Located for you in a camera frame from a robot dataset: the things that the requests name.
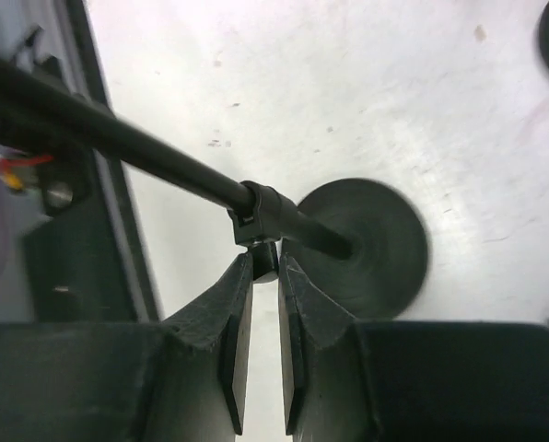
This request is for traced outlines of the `black round base stand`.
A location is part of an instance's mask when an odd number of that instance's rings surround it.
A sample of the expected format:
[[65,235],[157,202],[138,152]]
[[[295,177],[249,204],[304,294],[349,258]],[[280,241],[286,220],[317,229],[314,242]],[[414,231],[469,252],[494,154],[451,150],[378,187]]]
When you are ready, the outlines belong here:
[[399,316],[426,279],[424,223],[392,187],[335,180],[295,204],[271,187],[234,181],[1,57],[0,145],[46,160],[91,147],[222,206],[237,244],[280,241],[317,288],[359,318]]

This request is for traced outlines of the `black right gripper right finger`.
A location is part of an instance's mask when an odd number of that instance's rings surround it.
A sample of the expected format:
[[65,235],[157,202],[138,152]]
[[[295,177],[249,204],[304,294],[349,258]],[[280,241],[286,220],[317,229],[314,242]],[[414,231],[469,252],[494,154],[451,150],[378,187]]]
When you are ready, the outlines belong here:
[[360,320],[289,256],[278,301],[294,440],[549,441],[549,327]]

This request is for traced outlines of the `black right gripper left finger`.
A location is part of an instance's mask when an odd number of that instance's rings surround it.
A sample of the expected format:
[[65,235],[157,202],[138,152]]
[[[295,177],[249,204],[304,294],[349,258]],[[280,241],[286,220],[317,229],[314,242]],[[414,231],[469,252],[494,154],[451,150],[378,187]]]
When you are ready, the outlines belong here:
[[242,432],[252,258],[149,323],[0,323],[0,441],[232,441]]

